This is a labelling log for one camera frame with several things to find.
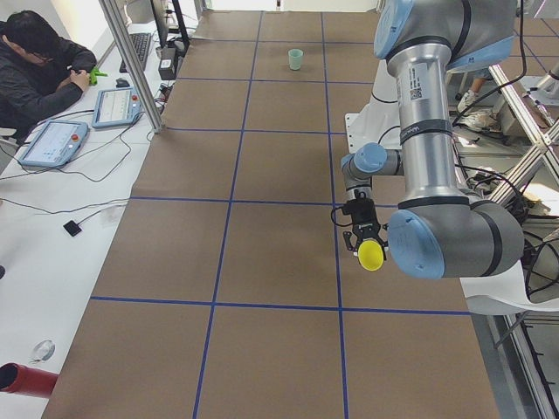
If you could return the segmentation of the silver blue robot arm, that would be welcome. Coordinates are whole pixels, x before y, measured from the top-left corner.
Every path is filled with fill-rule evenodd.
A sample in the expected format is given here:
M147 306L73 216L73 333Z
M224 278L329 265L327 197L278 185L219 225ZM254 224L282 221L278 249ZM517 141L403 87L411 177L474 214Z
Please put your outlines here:
M416 278L488 277L514 266L521 226L461 186L445 77L504 60L514 1L389 1L376 28L368 105L347 125L341 171L348 251L369 271L391 258Z

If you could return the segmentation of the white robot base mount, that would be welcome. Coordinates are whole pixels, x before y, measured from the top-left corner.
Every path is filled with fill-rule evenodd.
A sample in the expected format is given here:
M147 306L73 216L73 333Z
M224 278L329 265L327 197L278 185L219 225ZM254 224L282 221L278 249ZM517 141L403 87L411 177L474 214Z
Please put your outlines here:
M385 60L379 62L369 102L360 113L347 113L345 123L351 154L370 142L387 149L401 148L397 84Z

